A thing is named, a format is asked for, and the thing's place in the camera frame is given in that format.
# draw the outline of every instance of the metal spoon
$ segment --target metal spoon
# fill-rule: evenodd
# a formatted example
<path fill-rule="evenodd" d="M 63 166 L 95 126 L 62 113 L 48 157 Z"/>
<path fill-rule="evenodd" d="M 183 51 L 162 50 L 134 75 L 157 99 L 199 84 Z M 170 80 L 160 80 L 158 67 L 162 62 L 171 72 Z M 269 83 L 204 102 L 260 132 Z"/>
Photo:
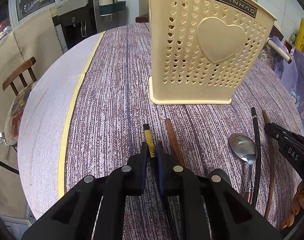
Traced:
<path fill-rule="evenodd" d="M 247 187 L 244 193 L 245 199 L 250 203 L 253 194 L 252 165 L 257 157 L 257 149 L 251 138 L 244 134 L 234 133 L 229 137 L 232 151 L 242 160 L 248 163 Z"/>

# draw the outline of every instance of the brown chopstick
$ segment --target brown chopstick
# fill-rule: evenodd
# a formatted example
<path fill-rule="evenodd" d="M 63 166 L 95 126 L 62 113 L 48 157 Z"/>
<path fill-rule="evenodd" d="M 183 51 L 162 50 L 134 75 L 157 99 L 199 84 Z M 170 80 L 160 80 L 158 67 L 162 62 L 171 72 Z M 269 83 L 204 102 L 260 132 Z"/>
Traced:
<path fill-rule="evenodd" d="M 267 116 L 267 112 L 264 110 L 262 111 L 263 118 L 264 118 L 264 123 L 270 123 L 270 119 Z M 264 213 L 264 218 L 267 219 L 270 208 L 271 208 L 271 203 L 272 203 L 272 197 L 273 197 L 273 190 L 274 190 L 274 182 L 275 182 L 275 162 L 274 162 L 274 146 L 273 146 L 273 141 L 271 137 L 267 137 L 268 139 L 268 144 L 269 144 L 269 152 L 270 152 L 270 185 L 269 185 L 269 194 L 267 197 L 267 203 L 266 203 L 266 209 Z"/>
<path fill-rule="evenodd" d="M 183 160 L 180 148 L 179 148 L 178 140 L 176 139 L 176 135 L 175 135 L 173 125 L 172 125 L 172 122 L 170 119 L 168 119 L 168 118 L 165 119 L 165 126 L 166 126 L 166 130 L 168 132 L 168 135 L 169 135 L 169 140 L 170 140 L 174 155 L 177 158 L 179 164 L 185 168 L 185 164 L 184 164 L 184 160 Z"/>

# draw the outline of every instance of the striped tablecloth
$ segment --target striped tablecloth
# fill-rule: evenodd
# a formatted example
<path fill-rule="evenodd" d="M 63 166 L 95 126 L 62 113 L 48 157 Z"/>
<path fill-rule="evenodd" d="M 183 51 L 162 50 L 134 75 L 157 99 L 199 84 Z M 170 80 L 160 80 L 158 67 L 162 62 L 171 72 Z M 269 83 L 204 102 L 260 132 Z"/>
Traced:
<path fill-rule="evenodd" d="M 228 136 L 254 138 L 250 108 L 258 113 L 262 174 L 256 209 L 267 202 L 269 155 L 262 110 L 272 122 L 304 135 L 301 118 L 274 72 L 257 60 L 230 105 L 157 106 L 148 97 L 150 33 L 147 24 L 92 36 L 60 57 L 30 93 L 18 142 L 23 189 L 39 218 L 87 174 L 106 176 L 140 152 L 142 124 L 171 152 L 164 119 L 170 118 L 186 166 L 206 176 L 224 169 L 243 194 L 247 164 L 231 153 Z M 269 222 L 279 228 L 300 178 L 277 151 L 276 184 Z M 170 199 L 179 227 L 177 200 Z M 150 168 L 141 197 L 128 197 L 124 239 L 169 239 Z"/>

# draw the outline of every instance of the heart emblem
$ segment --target heart emblem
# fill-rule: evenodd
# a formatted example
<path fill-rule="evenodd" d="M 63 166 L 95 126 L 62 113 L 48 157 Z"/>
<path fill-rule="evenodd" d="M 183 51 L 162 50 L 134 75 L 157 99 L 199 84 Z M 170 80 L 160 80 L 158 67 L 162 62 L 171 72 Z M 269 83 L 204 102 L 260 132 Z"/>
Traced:
<path fill-rule="evenodd" d="M 199 23 L 197 39 L 204 55 L 212 62 L 221 62 L 237 53 L 246 42 L 246 34 L 238 25 L 226 25 L 209 17 Z"/>

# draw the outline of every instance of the metal screw head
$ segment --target metal screw head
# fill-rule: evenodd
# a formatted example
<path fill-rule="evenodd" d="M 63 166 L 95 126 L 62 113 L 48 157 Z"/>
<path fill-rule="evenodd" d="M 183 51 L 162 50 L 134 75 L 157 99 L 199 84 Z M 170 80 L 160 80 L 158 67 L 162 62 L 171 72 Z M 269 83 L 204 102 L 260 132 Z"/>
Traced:
<path fill-rule="evenodd" d="M 213 182 L 220 182 L 222 180 L 221 177 L 218 176 L 218 175 L 213 175 L 211 177 L 211 179 L 212 179 Z"/>
<path fill-rule="evenodd" d="M 123 172 L 129 172 L 131 170 L 131 166 L 125 165 L 121 168 Z"/>
<path fill-rule="evenodd" d="M 173 170 L 174 170 L 175 172 L 182 172 L 182 171 L 183 171 L 183 167 L 177 165 L 177 166 L 174 166 L 174 167 L 173 167 Z"/>
<path fill-rule="evenodd" d="M 91 175 L 87 175 L 87 176 L 85 176 L 84 177 L 84 182 L 86 182 L 86 183 L 90 183 L 90 182 L 92 182 L 93 180 L 94 180 L 94 178 L 93 178 L 93 176 L 91 176 Z"/>

